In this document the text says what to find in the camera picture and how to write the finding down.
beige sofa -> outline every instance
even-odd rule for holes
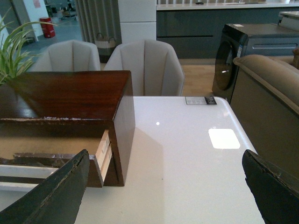
[[[231,107],[256,151],[299,178],[299,70],[292,58],[235,58]]]

red trash bin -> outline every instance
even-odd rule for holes
[[[50,17],[43,17],[40,18],[39,21],[41,22],[51,22],[51,18]],[[51,38],[55,36],[55,31],[54,31],[54,27],[52,24],[41,24],[42,29],[43,29],[43,36],[45,38]]]

gray curtain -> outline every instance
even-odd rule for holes
[[[121,27],[117,0],[75,0],[82,39],[94,43],[98,33],[114,37],[121,43]]]

washer door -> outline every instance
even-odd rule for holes
[[[236,53],[229,41],[220,44],[215,62],[215,80],[221,90],[228,89],[234,80],[233,59],[236,57]]]

beige upholstered chair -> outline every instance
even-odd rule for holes
[[[185,78],[173,47],[155,40],[117,46],[104,70],[130,70],[134,96],[180,96]]]
[[[30,69],[30,71],[97,70],[100,70],[97,46],[77,40],[50,45]]]

